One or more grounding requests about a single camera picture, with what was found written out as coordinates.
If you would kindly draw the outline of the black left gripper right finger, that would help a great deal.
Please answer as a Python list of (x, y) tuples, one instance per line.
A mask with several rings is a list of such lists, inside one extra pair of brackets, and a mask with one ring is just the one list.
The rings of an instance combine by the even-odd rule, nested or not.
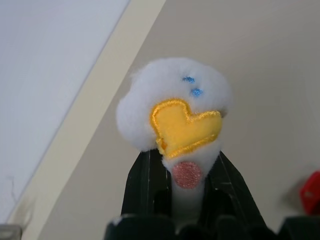
[(205, 178), (199, 223), (213, 226), (221, 216), (233, 216), (245, 226), (265, 225), (244, 178), (223, 152)]

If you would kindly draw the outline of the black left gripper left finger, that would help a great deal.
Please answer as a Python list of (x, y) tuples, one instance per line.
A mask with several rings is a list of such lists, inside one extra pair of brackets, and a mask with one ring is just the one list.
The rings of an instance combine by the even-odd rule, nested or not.
[(121, 214), (172, 214), (172, 179), (157, 149), (141, 152), (126, 180)]

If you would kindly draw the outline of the white plush duck keychain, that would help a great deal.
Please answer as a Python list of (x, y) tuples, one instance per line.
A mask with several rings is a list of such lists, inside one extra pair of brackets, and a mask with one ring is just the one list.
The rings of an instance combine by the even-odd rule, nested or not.
[(180, 227), (196, 223), (205, 179), (220, 151), (223, 119), (232, 100), (226, 78), (190, 58), (151, 61), (137, 71), (116, 109), (122, 137), (136, 149), (158, 150), (171, 175), (171, 215)]

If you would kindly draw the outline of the black mesh pouch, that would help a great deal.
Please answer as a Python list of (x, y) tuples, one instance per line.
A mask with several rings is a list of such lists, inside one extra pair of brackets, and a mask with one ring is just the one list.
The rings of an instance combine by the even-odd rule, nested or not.
[(300, 200), (308, 215), (320, 215), (320, 171), (315, 171), (300, 190)]

